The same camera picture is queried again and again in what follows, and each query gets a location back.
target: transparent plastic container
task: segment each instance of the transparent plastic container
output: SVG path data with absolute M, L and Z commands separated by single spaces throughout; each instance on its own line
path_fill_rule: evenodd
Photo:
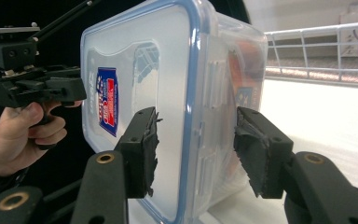
M 143 2 L 82 35 L 84 135 L 96 152 L 114 149 L 133 114 L 155 106 L 154 195 L 140 203 L 156 222 L 196 223 L 248 184 L 236 106 L 258 110 L 266 59 L 264 34 L 208 1 Z

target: red and blue label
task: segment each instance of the red and blue label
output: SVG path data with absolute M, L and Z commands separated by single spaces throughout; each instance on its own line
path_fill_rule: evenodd
M 100 126 L 116 137 L 118 121 L 116 68 L 98 68 L 96 87 Z

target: plastic food container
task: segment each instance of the plastic food container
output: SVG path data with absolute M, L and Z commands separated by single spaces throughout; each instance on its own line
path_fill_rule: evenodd
M 156 222 L 195 223 L 248 184 L 236 106 L 258 110 L 266 58 L 263 33 L 208 1 L 143 2 L 82 35 L 84 135 L 96 152 L 114 149 L 134 113 L 155 106 L 154 195 L 140 203 Z

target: human hand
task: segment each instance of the human hand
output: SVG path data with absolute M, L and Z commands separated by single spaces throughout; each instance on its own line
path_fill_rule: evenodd
M 40 159 L 47 151 L 37 145 L 53 145 L 66 136 L 65 120 L 50 114 L 59 105 L 59 102 L 44 103 L 49 119 L 44 125 L 36 125 L 44 114 L 38 103 L 22 110 L 4 109 L 0 118 L 0 176 L 12 175 Z

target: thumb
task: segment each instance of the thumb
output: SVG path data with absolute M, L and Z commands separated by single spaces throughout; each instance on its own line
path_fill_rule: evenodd
M 22 135 L 25 131 L 36 125 L 43 118 L 43 108 L 38 103 L 30 103 L 27 107 L 22 109 L 20 113 L 16 113 L 16 116 L 12 114 L 11 108 L 6 108 L 2 115 L 4 119 L 4 131 L 3 134 L 6 136 L 15 137 L 16 135 Z

